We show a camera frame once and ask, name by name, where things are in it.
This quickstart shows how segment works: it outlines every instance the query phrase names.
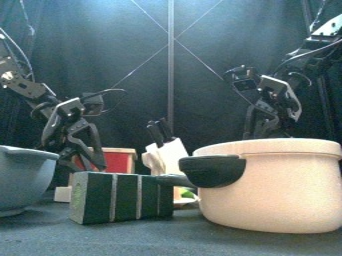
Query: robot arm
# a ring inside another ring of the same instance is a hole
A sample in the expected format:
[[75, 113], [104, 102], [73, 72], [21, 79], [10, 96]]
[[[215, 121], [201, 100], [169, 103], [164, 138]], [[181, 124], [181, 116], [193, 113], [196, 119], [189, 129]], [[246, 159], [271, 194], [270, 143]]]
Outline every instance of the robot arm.
[[[22, 98], [32, 108], [32, 117], [38, 118], [45, 127], [41, 135], [38, 149], [60, 155], [58, 165], [71, 172], [81, 169], [73, 164], [72, 157], [79, 156], [85, 170], [91, 170], [91, 164], [101, 171], [105, 169], [105, 160], [101, 151], [100, 137], [96, 126], [84, 119], [85, 114], [97, 115], [101, 111], [99, 105], [91, 104], [91, 100], [73, 98], [61, 102], [44, 83], [36, 83], [26, 79], [25, 69], [28, 65], [20, 65], [16, 55], [8, 44], [10, 38], [0, 30], [0, 85], [9, 93]], [[92, 150], [85, 145], [87, 139]]]
[[342, 14], [312, 32], [302, 47], [287, 54], [271, 76], [260, 76], [255, 68], [244, 66], [224, 73], [224, 80], [246, 99], [246, 91], [256, 91], [259, 99], [250, 103], [243, 139], [290, 137], [302, 114], [295, 90], [303, 81], [311, 85], [307, 75], [318, 77], [342, 60]]

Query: gray table surface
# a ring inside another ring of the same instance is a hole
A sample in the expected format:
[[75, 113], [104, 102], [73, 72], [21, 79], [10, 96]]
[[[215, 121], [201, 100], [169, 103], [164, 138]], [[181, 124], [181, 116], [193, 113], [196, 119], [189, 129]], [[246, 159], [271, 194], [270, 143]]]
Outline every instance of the gray table surface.
[[196, 206], [168, 219], [83, 226], [49, 191], [26, 211], [0, 218], [0, 255], [342, 255], [342, 230], [272, 234], [208, 222]]

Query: white pot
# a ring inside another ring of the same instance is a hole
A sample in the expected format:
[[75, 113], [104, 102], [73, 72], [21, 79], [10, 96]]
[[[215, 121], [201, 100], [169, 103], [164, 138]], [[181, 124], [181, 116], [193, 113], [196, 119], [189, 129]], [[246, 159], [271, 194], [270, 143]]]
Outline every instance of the white pot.
[[338, 143], [318, 139], [260, 139], [197, 149], [193, 156], [235, 154], [246, 159], [239, 180], [199, 188], [204, 217], [235, 228], [320, 233], [342, 226]]

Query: gray bowl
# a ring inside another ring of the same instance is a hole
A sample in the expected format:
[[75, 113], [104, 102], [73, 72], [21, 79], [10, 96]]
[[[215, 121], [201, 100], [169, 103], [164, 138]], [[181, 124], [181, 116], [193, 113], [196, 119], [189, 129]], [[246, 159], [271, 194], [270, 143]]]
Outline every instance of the gray bowl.
[[50, 183], [57, 154], [0, 146], [0, 217], [16, 215], [41, 198]]

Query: black backdrop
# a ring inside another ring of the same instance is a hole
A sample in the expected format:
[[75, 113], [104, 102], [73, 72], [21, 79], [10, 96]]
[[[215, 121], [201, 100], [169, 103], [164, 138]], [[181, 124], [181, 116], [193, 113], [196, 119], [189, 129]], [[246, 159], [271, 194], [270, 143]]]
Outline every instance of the black backdrop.
[[[312, 15], [319, 3], [310, 1]], [[151, 143], [145, 124], [168, 113], [168, 1], [24, 4], [34, 36], [28, 36], [18, 1], [1, 2], [0, 25], [29, 53], [36, 81], [48, 84], [60, 99], [123, 88], [128, 95], [115, 111], [89, 120], [103, 146], [135, 148], [140, 156]], [[334, 1], [326, 17], [340, 9]], [[284, 54], [300, 46], [307, 30], [298, 0], [175, 0], [173, 15], [173, 133], [191, 153], [204, 145], [242, 139], [248, 104], [219, 76], [242, 64], [271, 73]], [[340, 92], [334, 90], [332, 112], [340, 116]], [[25, 104], [2, 91], [1, 144], [33, 147], [41, 127], [29, 119]], [[108, 107], [120, 96], [107, 99]], [[316, 87], [299, 99], [303, 115], [294, 135], [327, 138]], [[137, 171], [147, 172], [139, 162]]]

